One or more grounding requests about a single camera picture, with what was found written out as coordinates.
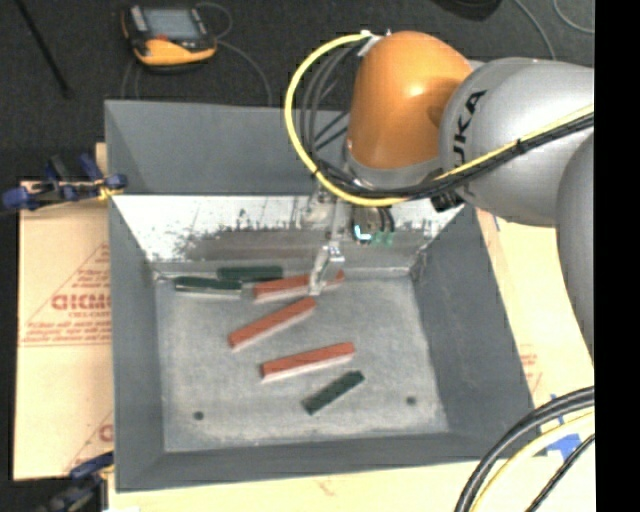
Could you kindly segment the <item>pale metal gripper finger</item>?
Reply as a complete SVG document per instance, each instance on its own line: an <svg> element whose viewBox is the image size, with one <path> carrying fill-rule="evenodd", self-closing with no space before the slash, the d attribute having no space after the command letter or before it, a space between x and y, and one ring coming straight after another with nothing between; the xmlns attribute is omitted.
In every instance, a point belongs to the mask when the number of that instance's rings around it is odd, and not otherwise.
<svg viewBox="0 0 640 512"><path fill-rule="evenodd" d="M332 263L329 270L329 281L325 285L323 290L328 286L338 284L343 279L344 263L345 263L345 257L340 252L334 252L332 257Z"/></svg>
<svg viewBox="0 0 640 512"><path fill-rule="evenodd" d="M320 294L329 281L329 270L332 263L334 248L331 245L322 246L314 260L309 277L309 293Z"/></svg>

